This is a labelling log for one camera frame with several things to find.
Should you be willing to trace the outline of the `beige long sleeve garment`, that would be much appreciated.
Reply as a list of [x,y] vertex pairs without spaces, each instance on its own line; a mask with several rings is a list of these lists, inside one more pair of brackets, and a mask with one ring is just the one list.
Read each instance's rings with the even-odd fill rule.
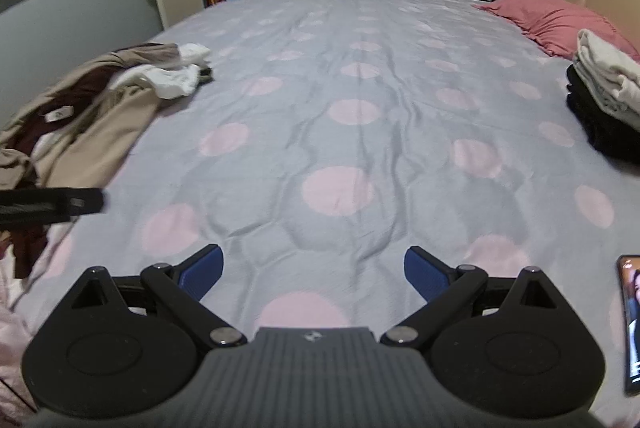
[[[116,76],[131,67],[176,59],[177,47],[173,43],[145,43],[122,48],[93,58],[70,73],[81,67],[108,66],[116,69]],[[160,108],[160,98],[152,88],[131,85],[110,90],[113,76],[78,117],[40,137],[32,152],[37,187],[104,188],[152,122]]]

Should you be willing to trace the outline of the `folded white grey clothes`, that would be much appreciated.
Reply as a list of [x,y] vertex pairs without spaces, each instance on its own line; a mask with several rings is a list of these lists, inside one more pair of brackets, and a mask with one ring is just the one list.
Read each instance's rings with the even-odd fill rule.
[[639,130],[639,64],[588,29],[577,33],[573,67],[607,115]]

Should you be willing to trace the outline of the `dark maroon garment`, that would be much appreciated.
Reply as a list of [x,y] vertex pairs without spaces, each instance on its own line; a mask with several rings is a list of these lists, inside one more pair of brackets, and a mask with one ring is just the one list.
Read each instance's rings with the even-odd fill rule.
[[[18,110],[1,131],[1,187],[34,189],[39,177],[32,152],[41,136],[58,131],[78,117],[106,88],[114,67],[81,67]],[[25,278],[47,246],[42,225],[4,229],[13,247],[14,276]]]

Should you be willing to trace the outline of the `pink fabric at bedside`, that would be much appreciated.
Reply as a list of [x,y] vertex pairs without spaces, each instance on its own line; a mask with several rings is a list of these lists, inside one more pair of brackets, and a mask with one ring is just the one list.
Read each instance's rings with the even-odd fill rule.
[[36,281],[57,277],[66,266],[73,248],[73,226],[55,225],[47,233],[47,247],[29,278],[14,276],[13,247],[6,234],[1,236],[1,426],[21,427],[35,405],[21,373],[21,359],[32,331],[14,311]]

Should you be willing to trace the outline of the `black smartphone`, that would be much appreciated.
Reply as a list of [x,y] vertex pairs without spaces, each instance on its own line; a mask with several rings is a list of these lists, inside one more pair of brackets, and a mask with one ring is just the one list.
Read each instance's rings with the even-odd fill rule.
[[624,317],[625,392],[639,394],[639,256],[621,255],[616,262]]

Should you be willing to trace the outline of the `white crumpled cloth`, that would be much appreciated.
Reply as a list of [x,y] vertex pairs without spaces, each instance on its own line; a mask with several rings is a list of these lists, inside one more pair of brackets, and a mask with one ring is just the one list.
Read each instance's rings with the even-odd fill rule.
[[126,69],[113,76],[108,88],[116,90],[124,86],[152,88],[157,97],[171,100],[188,97],[201,85],[213,80],[212,68],[207,57],[208,47],[188,43],[177,47],[178,57],[160,64],[144,64]]

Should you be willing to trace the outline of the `folded black garment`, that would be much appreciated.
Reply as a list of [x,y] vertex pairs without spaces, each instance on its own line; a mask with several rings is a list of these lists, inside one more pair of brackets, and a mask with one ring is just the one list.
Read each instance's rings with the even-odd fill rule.
[[639,132],[607,114],[574,66],[566,70],[566,105],[584,128],[589,144],[606,157],[639,166]]

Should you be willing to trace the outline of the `polka dot bed sheet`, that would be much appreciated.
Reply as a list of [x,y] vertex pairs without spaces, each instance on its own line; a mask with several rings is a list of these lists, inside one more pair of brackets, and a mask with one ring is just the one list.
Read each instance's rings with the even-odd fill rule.
[[605,354],[594,412],[638,422],[615,263],[639,249],[639,173],[589,144],[565,59],[465,0],[243,0],[160,39],[208,47],[214,79],[154,119],[104,214],[54,231],[12,303],[26,330],[90,265],[215,243],[205,304],[244,333],[382,333],[421,307],[402,272],[418,245],[495,276],[541,267]]

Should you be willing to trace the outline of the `pink pillow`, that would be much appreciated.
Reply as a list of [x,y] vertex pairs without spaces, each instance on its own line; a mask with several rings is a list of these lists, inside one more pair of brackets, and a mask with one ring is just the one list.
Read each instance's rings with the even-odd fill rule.
[[638,50],[608,18],[565,0],[498,0],[474,7],[516,24],[526,38],[550,56],[572,58],[578,32],[588,29],[639,60]]

